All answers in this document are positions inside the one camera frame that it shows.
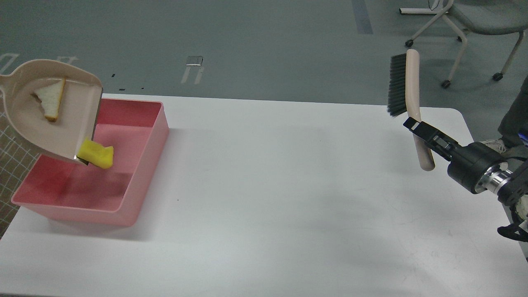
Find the black bristles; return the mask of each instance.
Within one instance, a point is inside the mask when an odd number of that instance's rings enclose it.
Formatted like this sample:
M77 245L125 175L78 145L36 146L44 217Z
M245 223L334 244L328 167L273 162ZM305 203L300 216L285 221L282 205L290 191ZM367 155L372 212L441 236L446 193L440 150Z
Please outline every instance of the black bristles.
M405 67L407 54L399 54L391 57L391 70L389 82L389 101L387 112L396 117L407 111L405 105Z

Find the pink container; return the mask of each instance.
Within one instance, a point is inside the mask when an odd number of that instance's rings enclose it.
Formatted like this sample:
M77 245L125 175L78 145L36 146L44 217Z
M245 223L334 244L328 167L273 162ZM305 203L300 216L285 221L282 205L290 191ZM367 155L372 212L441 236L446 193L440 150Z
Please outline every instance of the pink container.
M131 226L168 136L160 102L102 99L94 141L114 147L101 169L41 155L11 202L56 220Z

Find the brush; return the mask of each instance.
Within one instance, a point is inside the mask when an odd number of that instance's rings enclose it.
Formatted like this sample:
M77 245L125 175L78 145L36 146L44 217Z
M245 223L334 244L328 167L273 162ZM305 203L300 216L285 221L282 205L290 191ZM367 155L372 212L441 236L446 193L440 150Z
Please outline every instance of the brush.
M387 112L397 117L407 112L409 117L421 122L420 117L420 54L413 49L391 58L389 102ZM431 150L425 142L414 136L420 167L425 171L435 168Z

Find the chair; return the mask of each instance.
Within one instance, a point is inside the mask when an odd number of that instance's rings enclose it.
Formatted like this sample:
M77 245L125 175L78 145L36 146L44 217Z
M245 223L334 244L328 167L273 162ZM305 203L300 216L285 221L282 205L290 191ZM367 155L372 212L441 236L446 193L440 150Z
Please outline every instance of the chair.
M410 48L414 40L439 18L442 18L458 34L458 40L462 41L462 47L458 52L455 64L451 68L449 77L441 84L443 88L448 88L451 85L453 75L467 47L466 34L447 17L447 14L465 26L464 31L466 32L482 35L519 34L517 43L504 67L492 76L495 81L501 80L523 40L524 30L528 28L528 0L457 0L456 4L454 0L449 0L441 11L405 43Z

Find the sponge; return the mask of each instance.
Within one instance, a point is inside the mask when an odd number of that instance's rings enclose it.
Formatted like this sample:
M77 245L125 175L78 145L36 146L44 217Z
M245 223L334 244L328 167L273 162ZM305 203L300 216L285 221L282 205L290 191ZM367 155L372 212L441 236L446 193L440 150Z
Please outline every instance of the sponge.
M77 157L86 160L97 167L108 169L114 163L114 147L104 147L88 138L81 144Z

